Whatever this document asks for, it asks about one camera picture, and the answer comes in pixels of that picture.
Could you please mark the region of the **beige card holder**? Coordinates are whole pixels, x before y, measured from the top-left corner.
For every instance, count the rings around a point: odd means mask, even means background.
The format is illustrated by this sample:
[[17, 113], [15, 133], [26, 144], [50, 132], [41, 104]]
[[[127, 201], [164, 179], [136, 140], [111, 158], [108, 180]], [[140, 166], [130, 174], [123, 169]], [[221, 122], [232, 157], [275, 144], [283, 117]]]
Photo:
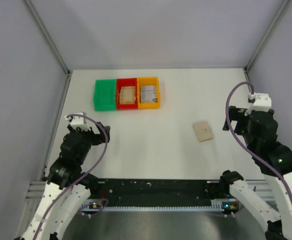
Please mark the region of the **beige card holder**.
[[207, 121], [196, 122], [192, 125], [192, 127], [200, 143], [214, 138], [212, 129]]

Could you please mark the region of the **left aluminium corner post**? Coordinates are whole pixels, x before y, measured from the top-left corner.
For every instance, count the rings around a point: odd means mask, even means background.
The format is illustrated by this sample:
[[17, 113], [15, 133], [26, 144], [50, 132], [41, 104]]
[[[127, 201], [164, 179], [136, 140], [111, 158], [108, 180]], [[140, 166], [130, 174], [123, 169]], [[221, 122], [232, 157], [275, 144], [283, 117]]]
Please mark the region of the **left aluminium corner post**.
[[69, 75], [71, 70], [68, 68], [67, 64], [65, 63], [60, 51], [58, 50], [53, 38], [51, 37], [46, 25], [44, 24], [41, 16], [39, 15], [36, 7], [34, 6], [31, 0], [24, 0], [23, 3], [25, 4], [26, 8], [28, 9], [30, 15], [32, 16], [36, 26], [38, 27], [43, 39], [46, 41], [53, 57], [55, 58], [58, 65], [61, 67], [62, 71], [65, 75]]

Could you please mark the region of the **red plastic bin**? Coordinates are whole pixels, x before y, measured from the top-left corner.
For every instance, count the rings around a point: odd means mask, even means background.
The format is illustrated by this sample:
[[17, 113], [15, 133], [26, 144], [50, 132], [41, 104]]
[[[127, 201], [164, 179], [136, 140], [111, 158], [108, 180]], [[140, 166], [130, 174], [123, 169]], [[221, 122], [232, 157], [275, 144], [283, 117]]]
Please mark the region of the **red plastic bin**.
[[118, 78], [116, 80], [116, 108], [118, 110], [138, 108], [137, 78]]

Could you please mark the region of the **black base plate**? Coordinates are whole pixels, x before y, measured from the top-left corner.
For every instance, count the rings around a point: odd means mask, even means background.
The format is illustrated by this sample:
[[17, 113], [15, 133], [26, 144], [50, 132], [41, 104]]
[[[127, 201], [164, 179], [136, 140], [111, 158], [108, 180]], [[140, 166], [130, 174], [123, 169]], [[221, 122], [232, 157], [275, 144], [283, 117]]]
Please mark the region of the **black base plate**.
[[218, 181], [101, 178], [90, 199], [108, 199], [108, 207], [205, 207], [229, 199]]

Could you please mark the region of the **green plastic bin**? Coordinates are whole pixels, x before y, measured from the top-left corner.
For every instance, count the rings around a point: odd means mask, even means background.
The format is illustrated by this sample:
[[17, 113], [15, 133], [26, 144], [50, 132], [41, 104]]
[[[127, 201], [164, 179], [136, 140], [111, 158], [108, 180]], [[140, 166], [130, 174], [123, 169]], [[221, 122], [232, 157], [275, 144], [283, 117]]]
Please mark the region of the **green plastic bin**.
[[116, 79], [95, 81], [93, 103], [95, 111], [116, 110]]

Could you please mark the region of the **stack of cards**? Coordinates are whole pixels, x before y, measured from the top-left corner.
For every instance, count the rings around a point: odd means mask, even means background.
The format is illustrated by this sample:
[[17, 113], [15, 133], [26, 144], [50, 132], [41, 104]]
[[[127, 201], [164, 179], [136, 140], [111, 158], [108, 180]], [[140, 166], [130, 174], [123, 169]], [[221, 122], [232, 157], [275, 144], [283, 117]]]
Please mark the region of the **stack of cards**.
[[140, 89], [140, 102], [145, 103], [157, 103], [158, 95], [155, 85], [143, 85]]

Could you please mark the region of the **aluminium corner post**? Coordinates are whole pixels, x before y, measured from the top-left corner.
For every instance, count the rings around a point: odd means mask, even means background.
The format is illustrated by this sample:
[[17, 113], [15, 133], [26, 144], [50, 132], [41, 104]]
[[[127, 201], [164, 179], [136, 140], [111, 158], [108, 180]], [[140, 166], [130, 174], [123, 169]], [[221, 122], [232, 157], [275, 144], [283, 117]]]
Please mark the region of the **aluminium corner post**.
[[65, 63], [60, 51], [58, 50], [53, 38], [51, 37], [46, 25], [44, 24], [41, 16], [39, 15], [36, 7], [34, 6], [31, 0], [24, 0], [23, 3], [25, 4], [26, 8], [28, 9], [30, 15], [32, 16], [36, 26], [38, 27], [43, 39], [46, 41], [53, 57], [55, 58], [58, 65], [61, 67], [62, 71], [65, 75], [69, 75], [71, 70], [68, 68], [67, 64]]
[[280, 23], [281, 19], [283, 18], [284, 14], [286, 13], [289, 5], [290, 0], [282, 0], [278, 9], [276, 10], [274, 16], [271, 18], [271, 21], [266, 28], [265, 32], [263, 33], [260, 41], [258, 42], [255, 50], [253, 51], [251, 57], [249, 58], [248, 63], [244, 67], [244, 71], [246, 74], [249, 74], [250, 70], [258, 60], [259, 56], [261, 55], [263, 49], [266, 47], [268, 41], [270, 40], [271, 36], [273, 35], [276, 27]]

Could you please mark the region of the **right aluminium corner post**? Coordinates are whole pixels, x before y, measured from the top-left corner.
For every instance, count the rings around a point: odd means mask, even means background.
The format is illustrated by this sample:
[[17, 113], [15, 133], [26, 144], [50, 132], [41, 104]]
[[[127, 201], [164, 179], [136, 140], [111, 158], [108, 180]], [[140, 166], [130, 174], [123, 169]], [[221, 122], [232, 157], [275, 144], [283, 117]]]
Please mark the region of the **right aluminium corner post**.
[[282, 0], [278, 9], [276, 10], [274, 16], [271, 18], [271, 21], [266, 28], [265, 32], [263, 33], [260, 41], [258, 42], [255, 50], [253, 51], [251, 57], [249, 58], [248, 63], [244, 67], [244, 71], [246, 74], [249, 74], [250, 70], [258, 60], [259, 56], [261, 55], [263, 49], [266, 47], [268, 41], [270, 40], [271, 36], [273, 35], [276, 27], [280, 23], [281, 19], [283, 18], [284, 14], [286, 13], [289, 5], [290, 0]]

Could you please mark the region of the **beige card holders stack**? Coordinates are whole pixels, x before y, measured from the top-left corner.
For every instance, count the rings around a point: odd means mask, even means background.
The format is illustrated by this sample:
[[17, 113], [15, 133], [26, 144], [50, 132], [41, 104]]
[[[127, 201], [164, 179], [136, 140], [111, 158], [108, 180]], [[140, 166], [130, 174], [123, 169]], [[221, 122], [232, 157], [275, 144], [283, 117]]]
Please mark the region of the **beige card holders stack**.
[[124, 86], [119, 92], [119, 104], [129, 105], [135, 103], [135, 87], [134, 86]]

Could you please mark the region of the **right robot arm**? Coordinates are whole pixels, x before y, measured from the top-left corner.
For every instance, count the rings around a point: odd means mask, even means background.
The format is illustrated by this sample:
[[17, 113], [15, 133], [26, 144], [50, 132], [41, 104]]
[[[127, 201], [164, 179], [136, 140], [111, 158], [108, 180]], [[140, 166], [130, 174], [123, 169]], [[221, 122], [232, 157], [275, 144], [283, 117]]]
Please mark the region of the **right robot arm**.
[[235, 138], [252, 157], [268, 183], [277, 209], [269, 206], [236, 171], [220, 177], [221, 189], [235, 197], [258, 221], [268, 240], [292, 240], [292, 151], [277, 141], [278, 123], [273, 110], [246, 114], [246, 109], [229, 106], [223, 130]]

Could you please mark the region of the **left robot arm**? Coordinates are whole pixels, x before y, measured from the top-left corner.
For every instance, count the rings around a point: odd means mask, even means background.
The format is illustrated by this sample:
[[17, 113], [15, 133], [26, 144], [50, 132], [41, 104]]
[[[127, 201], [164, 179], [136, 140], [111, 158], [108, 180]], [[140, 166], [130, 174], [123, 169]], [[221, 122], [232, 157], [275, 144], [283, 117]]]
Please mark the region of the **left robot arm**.
[[83, 203], [98, 192], [98, 178], [82, 171], [90, 149], [110, 141], [110, 127], [100, 122], [94, 133], [85, 121], [68, 124], [60, 153], [51, 165], [38, 208], [20, 240], [61, 240]]

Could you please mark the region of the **yellow plastic bin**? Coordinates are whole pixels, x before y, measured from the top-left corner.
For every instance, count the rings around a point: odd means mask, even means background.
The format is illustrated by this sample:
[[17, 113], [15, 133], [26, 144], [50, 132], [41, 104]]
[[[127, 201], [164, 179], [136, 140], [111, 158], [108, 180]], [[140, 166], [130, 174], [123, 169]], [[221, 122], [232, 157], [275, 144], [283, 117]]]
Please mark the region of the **yellow plastic bin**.
[[137, 97], [138, 109], [160, 108], [158, 77], [138, 77]]

